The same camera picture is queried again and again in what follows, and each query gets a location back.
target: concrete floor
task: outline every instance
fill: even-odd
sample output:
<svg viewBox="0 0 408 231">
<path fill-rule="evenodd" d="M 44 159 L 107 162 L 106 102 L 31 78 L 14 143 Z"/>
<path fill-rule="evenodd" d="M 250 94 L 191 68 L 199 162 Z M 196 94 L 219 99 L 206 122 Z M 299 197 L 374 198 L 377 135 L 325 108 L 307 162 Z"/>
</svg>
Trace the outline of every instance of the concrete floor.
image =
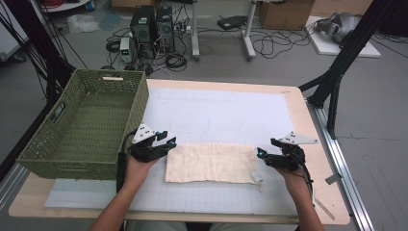
<svg viewBox="0 0 408 231">
<path fill-rule="evenodd" d="M 70 13 L 86 13 L 83 10 Z M 93 13 L 101 20 L 104 10 Z M 213 23 L 200 19 L 199 23 Z M 106 38 L 113 31 L 129 26 L 122 20 L 112 31 L 67 35 L 66 38 L 89 68 L 106 64 Z M 173 80 L 191 80 L 260 85 L 300 86 L 324 73 L 335 57 L 318 55 L 312 44 L 296 46 L 273 60 L 261 56 L 246 59 L 238 35 L 203 33 L 199 35 L 202 56 L 199 62 L 186 57 L 188 68 L 170 72 Z M 408 55 L 407 43 L 382 41 Z M 408 123 L 408 63 L 397 53 L 372 42 L 380 59 L 358 58 L 346 73 L 341 87 L 336 134 L 358 191 L 376 230 L 403 230 L 408 226 L 408 170 L 405 156 Z M 65 45 L 71 64 L 83 68 Z M 115 67 L 124 65 L 116 62 Z M 168 79 L 164 71 L 151 78 Z M 304 92 L 311 95 L 312 90 Z M 45 105 L 37 76 L 29 62 L 0 63 L 0 161 L 3 161 Z M 1 230 L 84 230 L 89 219 L 11 218 L 10 200 L 0 207 Z M 357 230 L 355 222 L 347 226 L 326 226 L 326 230 Z M 289 225 L 264 225 L 264 230 L 294 230 Z"/>
</svg>

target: green woven basket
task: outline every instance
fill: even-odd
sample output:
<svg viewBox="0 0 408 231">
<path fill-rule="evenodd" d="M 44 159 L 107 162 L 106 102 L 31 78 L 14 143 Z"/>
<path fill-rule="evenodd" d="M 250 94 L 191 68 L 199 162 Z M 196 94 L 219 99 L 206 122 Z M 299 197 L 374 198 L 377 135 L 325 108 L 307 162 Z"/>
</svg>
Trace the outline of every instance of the green woven basket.
<svg viewBox="0 0 408 231">
<path fill-rule="evenodd" d="M 76 70 L 17 162 L 44 178 L 115 180 L 148 95 L 144 72 Z"/>
</svg>

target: person's left arm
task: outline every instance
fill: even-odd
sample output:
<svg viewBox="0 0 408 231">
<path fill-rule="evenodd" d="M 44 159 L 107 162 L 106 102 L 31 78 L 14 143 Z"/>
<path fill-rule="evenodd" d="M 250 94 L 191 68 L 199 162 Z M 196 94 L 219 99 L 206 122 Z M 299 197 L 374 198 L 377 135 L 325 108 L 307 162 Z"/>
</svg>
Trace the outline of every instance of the person's left arm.
<svg viewBox="0 0 408 231">
<path fill-rule="evenodd" d="M 126 163 L 126 176 L 122 189 L 99 215 L 89 230 L 119 230 L 135 194 L 147 177 L 149 169 L 157 161 L 141 163 L 129 156 Z"/>
</svg>

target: beige cloth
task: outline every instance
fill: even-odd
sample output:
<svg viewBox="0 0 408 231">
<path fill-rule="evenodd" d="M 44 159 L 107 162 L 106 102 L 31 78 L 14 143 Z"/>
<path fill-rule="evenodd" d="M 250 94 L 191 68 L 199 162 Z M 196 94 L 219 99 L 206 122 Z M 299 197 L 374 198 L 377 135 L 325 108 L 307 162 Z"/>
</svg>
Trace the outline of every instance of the beige cloth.
<svg viewBox="0 0 408 231">
<path fill-rule="evenodd" d="M 167 155 L 166 181 L 256 184 L 255 147 L 230 143 L 177 144 Z"/>
</svg>

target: person's right arm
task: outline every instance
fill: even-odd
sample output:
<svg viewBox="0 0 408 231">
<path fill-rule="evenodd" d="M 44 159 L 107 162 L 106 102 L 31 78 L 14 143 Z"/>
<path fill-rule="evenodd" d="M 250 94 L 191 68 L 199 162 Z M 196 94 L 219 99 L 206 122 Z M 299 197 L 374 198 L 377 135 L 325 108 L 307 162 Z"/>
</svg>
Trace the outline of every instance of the person's right arm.
<svg viewBox="0 0 408 231">
<path fill-rule="evenodd" d="M 308 185 L 303 177 L 301 169 L 287 172 L 283 169 L 276 169 L 285 179 L 286 188 L 291 195 L 299 216 L 299 226 L 301 231 L 321 231 L 323 225 L 316 213 L 313 201 L 310 196 Z"/>
</svg>

